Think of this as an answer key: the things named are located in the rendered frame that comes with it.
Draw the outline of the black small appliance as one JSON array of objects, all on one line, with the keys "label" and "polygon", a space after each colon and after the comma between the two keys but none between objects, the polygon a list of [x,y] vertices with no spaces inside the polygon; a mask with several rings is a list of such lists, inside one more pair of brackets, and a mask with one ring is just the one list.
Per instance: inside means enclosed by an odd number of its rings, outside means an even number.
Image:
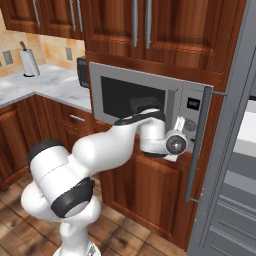
[{"label": "black small appliance", "polygon": [[86,57],[81,56],[77,58],[77,74],[81,87],[88,88],[88,73],[86,67]]}]

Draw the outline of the wooden wall cupboard door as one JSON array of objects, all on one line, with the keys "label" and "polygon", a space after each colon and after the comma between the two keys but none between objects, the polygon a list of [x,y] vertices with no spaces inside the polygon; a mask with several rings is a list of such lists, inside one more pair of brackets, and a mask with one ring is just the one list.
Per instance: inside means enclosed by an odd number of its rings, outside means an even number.
[{"label": "wooden wall cupboard door", "polygon": [[243,0],[152,0],[148,61],[221,73]]},{"label": "wooden wall cupboard door", "polygon": [[0,8],[8,30],[33,34],[45,34],[44,18],[40,0],[36,0],[38,15],[41,23],[36,22],[32,0],[0,0]]},{"label": "wooden wall cupboard door", "polygon": [[82,0],[86,51],[141,59],[144,3],[138,0],[138,43],[134,48],[132,0]]},{"label": "wooden wall cupboard door", "polygon": [[44,0],[44,19],[47,33],[51,36],[73,38],[69,0]]}]

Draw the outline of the grey microwave oven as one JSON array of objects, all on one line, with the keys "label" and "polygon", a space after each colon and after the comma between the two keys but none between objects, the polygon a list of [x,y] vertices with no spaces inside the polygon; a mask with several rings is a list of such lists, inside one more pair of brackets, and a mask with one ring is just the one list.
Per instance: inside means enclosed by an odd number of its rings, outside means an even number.
[{"label": "grey microwave oven", "polygon": [[[177,117],[182,116],[185,118],[185,127],[183,128],[183,133],[188,139],[187,152],[192,153],[196,137],[199,114],[201,110],[203,90],[206,85],[186,80],[181,81],[182,85],[180,89],[180,100],[178,105]],[[172,128],[175,125],[177,117],[173,121]]]}]

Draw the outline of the wooden base cupboard door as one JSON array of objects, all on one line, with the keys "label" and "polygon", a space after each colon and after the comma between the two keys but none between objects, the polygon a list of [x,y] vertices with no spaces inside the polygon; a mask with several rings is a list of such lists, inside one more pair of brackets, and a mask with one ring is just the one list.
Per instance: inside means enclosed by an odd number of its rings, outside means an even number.
[{"label": "wooden base cupboard door", "polygon": [[191,157],[169,162],[135,151],[123,166],[100,174],[103,203],[187,249],[193,205],[184,195]]},{"label": "wooden base cupboard door", "polygon": [[34,95],[35,128],[39,141],[58,140],[59,134],[53,117],[51,100]]},{"label": "wooden base cupboard door", "polygon": [[84,136],[92,135],[94,134],[94,130],[80,130],[80,129],[71,129],[71,128],[65,128],[65,136],[67,141],[67,149],[69,152],[72,151],[72,148],[77,140]]},{"label": "wooden base cupboard door", "polygon": [[10,105],[0,110],[0,190],[15,183],[27,170],[28,144],[20,108]]}]

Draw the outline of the grey microwave door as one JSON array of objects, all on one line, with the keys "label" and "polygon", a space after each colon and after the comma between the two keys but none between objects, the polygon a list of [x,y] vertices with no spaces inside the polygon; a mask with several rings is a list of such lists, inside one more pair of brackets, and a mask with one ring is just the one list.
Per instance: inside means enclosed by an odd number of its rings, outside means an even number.
[{"label": "grey microwave door", "polygon": [[89,71],[97,120],[113,124],[140,110],[158,107],[165,114],[165,130],[172,128],[181,80],[95,62],[89,63]]}]

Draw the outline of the grey fridge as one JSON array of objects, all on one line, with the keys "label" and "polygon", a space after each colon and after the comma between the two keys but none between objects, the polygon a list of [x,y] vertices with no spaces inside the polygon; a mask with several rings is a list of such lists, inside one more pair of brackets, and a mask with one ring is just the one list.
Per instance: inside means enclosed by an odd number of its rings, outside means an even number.
[{"label": "grey fridge", "polygon": [[187,256],[256,256],[256,0],[247,0]]}]

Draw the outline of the wooden drawer front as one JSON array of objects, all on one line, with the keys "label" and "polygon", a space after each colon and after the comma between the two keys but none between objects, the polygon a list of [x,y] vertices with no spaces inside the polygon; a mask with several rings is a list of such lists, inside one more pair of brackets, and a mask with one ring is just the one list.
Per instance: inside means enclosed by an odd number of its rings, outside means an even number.
[{"label": "wooden drawer front", "polygon": [[[93,128],[93,116],[91,113],[81,109],[74,108],[72,106],[68,106],[68,105],[62,105],[62,111],[63,111],[63,120],[74,125],[75,127],[79,127],[82,129]],[[86,122],[80,122],[78,120],[72,119],[69,116],[70,114],[84,118]]]}]

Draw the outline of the white paper towel roll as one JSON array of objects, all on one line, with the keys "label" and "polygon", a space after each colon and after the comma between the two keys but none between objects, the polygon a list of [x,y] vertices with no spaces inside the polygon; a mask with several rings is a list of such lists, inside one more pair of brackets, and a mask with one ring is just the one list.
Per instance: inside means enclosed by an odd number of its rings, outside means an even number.
[{"label": "white paper towel roll", "polygon": [[28,49],[25,46],[25,43],[23,41],[20,41],[20,45],[22,49],[19,51],[19,53],[20,53],[20,58],[22,61],[23,69],[24,69],[24,76],[25,77],[39,76],[40,71],[37,66],[32,50]]}]

